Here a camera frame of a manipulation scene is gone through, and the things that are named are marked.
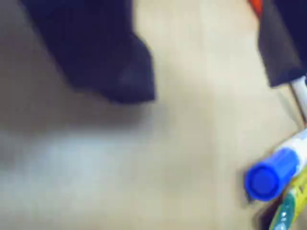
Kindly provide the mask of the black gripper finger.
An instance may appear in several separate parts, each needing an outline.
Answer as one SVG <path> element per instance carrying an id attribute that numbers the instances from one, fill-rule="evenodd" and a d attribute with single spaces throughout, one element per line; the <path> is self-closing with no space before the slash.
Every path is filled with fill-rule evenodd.
<path id="1" fill-rule="evenodd" d="M 306 75 L 307 2 L 263 1 L 258 48 L 271 87 Z"/>
<path id="2" fill-rule="evenodd" d="M 33 25 L 72 87 L 120 104 L 155 99 L 148 46 L 131 0 L 24 0 Z"/>

